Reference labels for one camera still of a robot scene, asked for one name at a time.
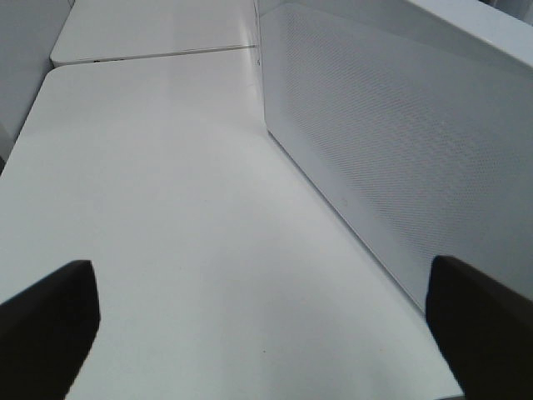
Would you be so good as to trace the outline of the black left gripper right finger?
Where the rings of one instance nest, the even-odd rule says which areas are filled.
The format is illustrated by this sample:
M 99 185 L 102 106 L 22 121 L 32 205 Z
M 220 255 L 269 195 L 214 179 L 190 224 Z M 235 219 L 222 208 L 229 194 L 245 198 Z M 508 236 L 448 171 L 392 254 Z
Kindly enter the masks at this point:
M 431 264 L 426 323 L 467 399 L 532 397 L 532 302 L 452 256 Z

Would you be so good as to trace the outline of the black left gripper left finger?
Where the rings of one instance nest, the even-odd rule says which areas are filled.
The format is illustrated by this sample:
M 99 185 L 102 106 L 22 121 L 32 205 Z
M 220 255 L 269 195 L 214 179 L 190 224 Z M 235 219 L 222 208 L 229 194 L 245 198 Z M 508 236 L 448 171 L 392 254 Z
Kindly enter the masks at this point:
M 72 261 L 1 304 L 1 398 L 64 399 L 101 321 L 88 260 Z

